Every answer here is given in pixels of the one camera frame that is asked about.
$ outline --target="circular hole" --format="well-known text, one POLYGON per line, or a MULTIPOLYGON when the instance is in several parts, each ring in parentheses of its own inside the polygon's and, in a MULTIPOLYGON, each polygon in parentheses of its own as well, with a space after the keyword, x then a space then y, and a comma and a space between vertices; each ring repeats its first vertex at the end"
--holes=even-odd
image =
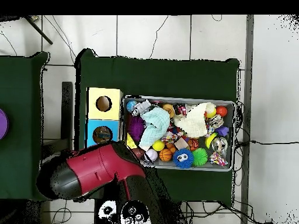
POLYGON ((112 131, 106 126, 95 128, 92 138, 96 144, 104 144, 112 140, 112 131))
POLYGON ((96 108, 99 111, 109 111, 111 109, 112 102, 107 96, 101 96, 96 100, 96 108))

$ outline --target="toy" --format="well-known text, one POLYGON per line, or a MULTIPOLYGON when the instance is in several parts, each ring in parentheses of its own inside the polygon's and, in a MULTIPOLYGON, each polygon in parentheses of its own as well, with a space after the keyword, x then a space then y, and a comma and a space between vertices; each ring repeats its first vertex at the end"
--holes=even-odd
POLYGON ((140 149, 140 148, 134 148, 131 151, 136 155, 136 157, 138 159, 140 159, 145 153, 145 151, 143 149, 140 149))
POLYGON ((224 106, 216 107, 216 113, 221 117, 224 117, 225 115, 227 115, 227 108, 224 106))
POLYGON ((144 154, 144 159, 147 162, 154 162, 158 158, 158 153, 154 149, 149 149, 144 154))
POLYGON ((141 115, 146 122, 147 128, 141 137, 139 147, 152 146, 156 140, 161 139, 169 127, 169 113, 160 107, 141 115))
POLYGON ((213 164, 213 163, 216 163, 220 166, 225 166, 228 164, 228 162, 219 155, 219 153, 217 152, 214 152, 211 156, 210 156, 210 162, 213 164))
POLYGON ((175 116, 175 111, 174 111, 172 105, 165 104, 163 106, 163 109, 169 113, 170 118, 173 118, 175 116))
POLYGON ((132 117, 128 126, 128 133, 132 139, 139 142, 145 130, 144 121, 140 116, 132 117))
POLYGON ((154 144, 152 145, 152 148, 155 149, 155 151, 161 151, 163 150, 164 147, 165 144, 160 140, 155 141, 154 144))
POLYGON ((175 148, 175 145, 173 143, 166 144, 166 147, 171 151, 171 153, 174 154, 176 152, 176 148, 175 148))
POLYGON ((148 100, 145 100, 142 103, 137 103, 132 110, 132 115, 137 116, 137 115, 142 115, 144 114, 147 109, 151 106, 151 103, 148 100))
POLYGON ((180 149, 173 154, 173 162, 181 169, 188 169, 192 166, 194 156, 188 149, 180 149))
POLYGON ((194 156, 193 164, 195 166, 202 166, 208 161, 208 154, 203 148, 196 149, 192 154, 194 156))
POLYGON ((169 149, 163 149, 161 150, 159 157, 163 162, 168 162, 171 160, 172 152, 169 149))
POLYGON ((215 129, 215 132, 217 132, 219 135, 221 135, 222 137, 224 137, 224 136, 226 136, 228 134, 229 130, 230 129, 228 127, 222 125, 221 127, 215 129))
POLYGON ((183 139, 180 138, 179 140, 177 140, 175 143, 176 148, 179 149, 186 149, 189 147, 188 143, 183 139))
POLYGON ((208 120, 208 124, 214 129, 217 129, 224 124, 224 121, 219 114, 216 114, 213 118, 208 120))
POLYGON ((205 136, 207 134, 206 122, 204 121, 206 106, 207 103, 201 103, 193 107, 185 117, 174 116, 175 125, 184 130, 189 138, 205 136))
POLYGON ((7 134, 8 131, 8 117, 6 116, 6 114, 4 113, 4 111, 2 111, 0 109, 0 140, 2 138, 5 137, 5 135, 7 134))
POLYGON ((127 103, 127 110, 128 112, 132 112, 133 111, 133 108, 134 106, 137 104, 137 101, 135 100, 130 100, 128 103, 127 103))
POLYGON ((211 145, 211 142, 212 140, 217 136, 217 133, 214 132, 212 135, 210 135, 208 138, 206 138, 205 140, 205 144, 206 144, 206 147, 209 149, 210 148, 210 145, 211 145))
POLYGON ((211 142, 213 151, 222 154, 223 156, 226 155, 227 151, 227 140, 224 137, 214 138, 211 142))
POLYGON ((198 142, 198 140, 195 140, 195 139, 191 139, 191 138, 190 138, 190 139, 187 141, 187 143, 188 143, 188 145, 189 145, 191 151, 195 151, 195 150, 198 149, 198 147, 199 147, 199 142, 198 142))
POLYGON ((129 133, 127 133, 127 147, 129 147, 130 149, 137 148, 134 140, 132 139, 129 133))

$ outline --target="blue spiky ball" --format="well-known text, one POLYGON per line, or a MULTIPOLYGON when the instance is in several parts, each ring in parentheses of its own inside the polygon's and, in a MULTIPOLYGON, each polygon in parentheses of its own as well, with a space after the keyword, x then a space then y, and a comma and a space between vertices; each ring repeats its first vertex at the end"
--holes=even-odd
POLYGON ((173 162, 181 169, 188 169, 192 166, 194 156, 188 149, 179 149, 173 154, 173 162))

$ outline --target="yellow box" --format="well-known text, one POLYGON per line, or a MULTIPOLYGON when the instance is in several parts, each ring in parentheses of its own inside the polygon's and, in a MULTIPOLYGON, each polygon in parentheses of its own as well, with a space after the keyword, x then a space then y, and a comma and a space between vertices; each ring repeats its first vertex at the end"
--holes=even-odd
POLYGON ((122 97, 123 93, 119 89, 90 87, 88 89, 88 118, 90 120, 119 120, 122 97), (101 96, 106 96, 111 103, 108 111, 98 109, 101 96))

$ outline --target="blue toy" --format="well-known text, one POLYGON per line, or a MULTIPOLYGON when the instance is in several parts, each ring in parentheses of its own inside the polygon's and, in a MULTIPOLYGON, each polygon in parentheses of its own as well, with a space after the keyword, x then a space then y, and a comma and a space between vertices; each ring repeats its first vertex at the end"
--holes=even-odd
POLYGON ((192 152, 188 149, 179 149, 173 154, 173 162, 181 169, 188 169, 194 161, 192 152))
POLYGON ((127 110, 128 112, 132 112, 133 111, 133 107, 137 104, 137 101, 135 100, 130 100, 128 103, 127 103, 127 110))

